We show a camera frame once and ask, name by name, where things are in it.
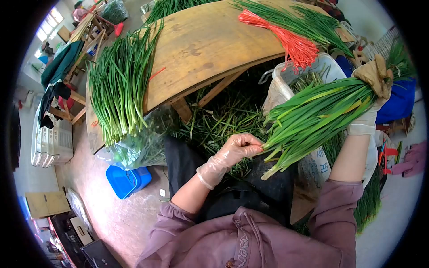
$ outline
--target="pink clothing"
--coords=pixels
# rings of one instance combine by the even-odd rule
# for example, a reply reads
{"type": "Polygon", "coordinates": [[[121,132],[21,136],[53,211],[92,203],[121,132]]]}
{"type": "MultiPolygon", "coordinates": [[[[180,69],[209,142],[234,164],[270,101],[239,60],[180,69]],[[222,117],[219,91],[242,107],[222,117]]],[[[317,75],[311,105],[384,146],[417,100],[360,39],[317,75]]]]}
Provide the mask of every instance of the pink clothing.
{"type": "Polygon", "coordinates": [[[308,222],[312,237],[244,207],[195,225],[195,215],[165,203],[136,266],[356,267],[353,209],[362,193],[360,182],[328,180],[308,222]]]}
{"type": "Polygon", "coordinates": [[[422,143],[411,145],[411,149],[404,156],[404,162],[392,166],[392,174],[404,173],[403,177],[411,177],[423,172],[426,164],[426,147],[426,140],[422,143]]]}
{"type": "Polygon", "coordinates": [[[73,11],[73,19],[77,22],[80,22],[86,13],[88,13],[86,9],[75,9],[73,11]]]}

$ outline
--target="red plastic tie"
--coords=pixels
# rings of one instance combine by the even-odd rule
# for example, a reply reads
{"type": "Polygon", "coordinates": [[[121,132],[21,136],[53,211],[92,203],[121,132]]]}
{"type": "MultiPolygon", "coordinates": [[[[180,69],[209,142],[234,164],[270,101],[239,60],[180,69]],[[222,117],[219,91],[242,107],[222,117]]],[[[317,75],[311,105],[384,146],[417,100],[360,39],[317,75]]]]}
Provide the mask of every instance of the red plastic tie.
{"type": "Polygon", "coordinates": [[[155,77],[157,74],[159,74],[160,72],[162,72],[163,70],[165,70],[165,66],[164,66],[164,67],[162,67],[162,68],[161,68],[161,70],[159,70],[158,72],[154,73],[154,74],[149,78],[149,81],[150,81],[153,77],[155,77]]]}
{"type": "Polygon", "coordinates": [[[272,31],[286,52],[286,63],[289,61],[293,62],[293,72],[295,74],[298,74],[298,67],[301,67],[304,70],[307,66],[311,67],[311,64],[316,61],[319,49],[310,40],[298,36],[279,26],[272,25],[247,9],[244,9],[239,15],[239,21],[272,31]]]}

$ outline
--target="hand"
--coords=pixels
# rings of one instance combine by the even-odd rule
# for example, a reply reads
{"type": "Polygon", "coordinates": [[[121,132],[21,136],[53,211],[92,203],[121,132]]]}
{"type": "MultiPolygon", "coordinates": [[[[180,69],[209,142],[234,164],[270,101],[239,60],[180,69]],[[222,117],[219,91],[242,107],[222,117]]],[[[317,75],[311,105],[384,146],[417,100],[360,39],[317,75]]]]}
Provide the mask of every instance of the hand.
{"type": "Polygon", "coordinates": [[[382,56],[376,54],[375,60],[371,60],[354,70],[352,76],[368,83],[375,94],[377,94],[378,99],[366,113],[354,120],[347,127],[347,133],[349,135],[372,135],[375,133],[377,112],[389,100],[392,94],[392,70],[386,70],[386,61],[382,56]]]}
{"type": "Polygon", "coordinates": [[[232,135],[207,163],[196,169],[199,180],[213,190],[229,168],[244,157],[253,157],[263,152],[261,145],[262,142],[250,133],[232,135]]]}

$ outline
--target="blue basket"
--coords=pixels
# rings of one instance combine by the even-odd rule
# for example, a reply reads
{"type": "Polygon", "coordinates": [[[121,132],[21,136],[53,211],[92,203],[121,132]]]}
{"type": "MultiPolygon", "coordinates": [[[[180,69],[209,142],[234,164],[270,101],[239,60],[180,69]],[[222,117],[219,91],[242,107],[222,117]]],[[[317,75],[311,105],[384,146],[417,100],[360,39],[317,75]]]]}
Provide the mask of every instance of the blue basket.
{"type": "Polygon", "coordinates": [[[146,167],[125,171],[117,166],[110,166],[106,170],[106,177],[119,199],[140,191],[152,180],[146,167]]]}

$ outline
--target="red dustpan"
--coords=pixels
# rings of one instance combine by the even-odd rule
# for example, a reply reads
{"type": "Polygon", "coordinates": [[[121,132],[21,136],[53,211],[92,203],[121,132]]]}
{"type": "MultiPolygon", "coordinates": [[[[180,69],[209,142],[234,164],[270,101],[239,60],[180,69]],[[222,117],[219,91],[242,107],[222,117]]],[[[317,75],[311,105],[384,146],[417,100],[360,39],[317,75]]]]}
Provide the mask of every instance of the red dustpan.
{"type": "Polygon", "coordinates": [[[113,28],[115,29],[115,35],[116,35],[116,37],[120,36],[120,34],[121,34],[121,32],[122,32],[122,29],[124,28],[124,23],[123,23],[123,22],[120,22],[118,25],[114,25],[113,23],[109,22],[109,21],[108,21],[108,20],[106,20],[106,19],[103,19],[103,18],[102,18],[102,17],[100,17],[99,15],[97,15],[97,14],[95,14],[95,13],[92,13],[92,14],[94,14],[97,18],[99,18],[100,20],[104,21],[105,23],[108,23],[108,24],[112,25],[112,26],[113,26],[113,28]]]}

